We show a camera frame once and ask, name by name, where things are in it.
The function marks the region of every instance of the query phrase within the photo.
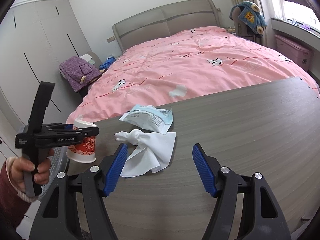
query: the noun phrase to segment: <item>red sleeve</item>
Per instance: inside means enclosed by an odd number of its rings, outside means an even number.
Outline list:
[[[0,208],[14,228],[20,225],[30,203],[18,197],[18,192],[12,187],[5,166],[0,172]]]

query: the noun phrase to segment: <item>finger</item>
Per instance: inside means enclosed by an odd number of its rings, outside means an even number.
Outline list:
[[[48,184],[49,183],[49,179],[42,180],[42,181],[39,181],[39,182],[36,182],[36,183],[42,186],[42,185]]]
[[[35,165],[27,160],[26,158],[20,157],[16,159],[12,164],[12,170],[15,171],[33,171],[35,169]]]
[[[46,172],[43,172],[43,173],[37,173],[33,176],[35,182],[37,184],[40,184],[41,182],[43,181],[47,181],[49,179],[49,175],[50,175],[50,172],[49,171],[46,171]]]
[[[53,156],[54,155],[54,150],[53,149],[50,149],[49,150],[49,153],[48,153],[48,156]]]
[[[42,163],[38,165],[38,172],[43,173],[51,168],[51,161],[47,158]]]

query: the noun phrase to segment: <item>gray wood grain tabletop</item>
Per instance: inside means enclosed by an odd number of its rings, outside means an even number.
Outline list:
[[[173,111],[169,131],[177,133],[168,168],[135,178],[120,178],[104,199],[110,220],[123,240],[201,239],[215,199],[206,193],[192,160],[200,143],[234,172],[262,173],[273,190],[290,231],[300,217],[320,205],[320,99],[300,78],[275,81],[167,104]],[[114,134],[135,129],[119,118],[97,122],[95,165],[112,155]],[[69,175],[92,164],[71,162]],[[88,230],[81,194],[80,223]],[[242,210],[238,195],[230,239],[236,237]]]

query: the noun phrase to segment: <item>white napkin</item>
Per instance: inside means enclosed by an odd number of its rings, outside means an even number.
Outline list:
[[[115,137],[117,141],[138,145],[127,158],[120,175],[131,178],[150,170],[156,173],[168,167],[176,133],[168,132],[164,135],[157,132],[143,133],[141,130],[134,129],[130,133],[116,133]]]
[[[80,58],[83,58],[86,62],[89,62],[92,57],[89,54],[84,54],[83,56],[80,56]]]

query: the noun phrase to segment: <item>wall outlet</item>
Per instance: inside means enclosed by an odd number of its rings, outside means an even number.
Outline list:
[[[116,38],[114,36],[112,36],[111,38],[107,39],[107,42],[110,43],[112,41],[114,41]]]

